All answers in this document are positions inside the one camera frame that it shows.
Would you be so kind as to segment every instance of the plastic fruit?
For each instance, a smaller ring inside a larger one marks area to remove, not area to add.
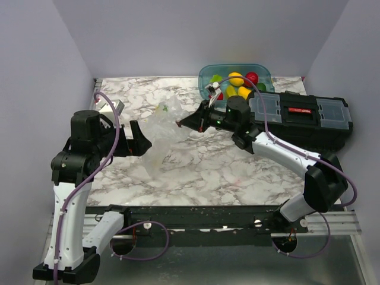
[[[242,76],[242,75],[237,72],[231,72],[228,76]],[[244,80],[242,78],[231,78],[230,83],[236,87],[239,87],[244,84]]]
[[[255,85],[257,85],[257,82],[259,82],[259,76],[254,73],[254,72],[249,72],[245,75],[246,78],[248,78],[249,80],[251,80]],[[249,83],[248,81],[244,80],[244,86],[245,87],[249,87],[249,88],[252,88],[252,84]]]
[[[228,86],[226,87],[226,92],[225,92],[225,94],[226,94],[227,98],[238,95],[238,94],[236,93],[235,87],[233,87],[232,85],[228,85]]]
[[[212,79],[210,80],[210,83],[218,82],[218,81],[220,81],[222,79],[223,79],[223,77],[220,76],[219,74],[214,74],[213,77],[212,77]]]
[[[216,99],[216,100],[223,100],[224,99],[224,95],[223,95],[223,93],[220,93],[219,94],[219,96],[218,96],[218,99]]]
[[[256,87],[259,91],[267,91],[267,86],[265,86],[264,83],[258,83],[256,84]]]
[[[244,86],[239,87],[239,89],[237,90],[237,94],[240,97],[243,97],[244,99],[248,98],[248,95],[250,94],[250,92],[252,92],[252,90],[247,89]]]

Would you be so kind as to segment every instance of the red apple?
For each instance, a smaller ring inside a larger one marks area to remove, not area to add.
[[[257,82],[259,82],[259,76],[254,72],[247,73],[245,77],[251,80],[255,85],[257,84]],[[252,88],[252,84],[246,80],[244,80],[244,85],[245,87]]]
[[[218,96],[218,99],[216,99],[216,100],[223,100],[223,99],[224,99],[224,95],[223,95],[223,93],[220,93]]]

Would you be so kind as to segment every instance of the yellow ball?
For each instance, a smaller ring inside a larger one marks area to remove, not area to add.
[[[228,76],[242,76],[240,73],[231,72]],[[231,78],[230,83],[236,87],[239,87],[244,84],[243,78]]]

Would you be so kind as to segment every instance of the black toolbox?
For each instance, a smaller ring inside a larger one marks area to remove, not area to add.
[[[342,98],[261,92],[272,134],[311,151],[337,151],[344,147],[353,124],[349,106]],[[251,118],[264,131],[264,110],[256,92],[247,98]]]

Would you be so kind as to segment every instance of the marble surface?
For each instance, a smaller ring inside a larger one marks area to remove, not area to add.
[[[306,94],[300,77],[273,78],[277,92]],[[197,77],[113,78],[101,90],[125,108],[121,122],[142,120],[172,95],[193,112],[201,102]],[[151,178],[140,157],[115,158],[93,183],[88,205],[277,205],[303,191],[303,182],[283,166],[238,149],[231,134],[195,131],[167,154],[161,175]]]

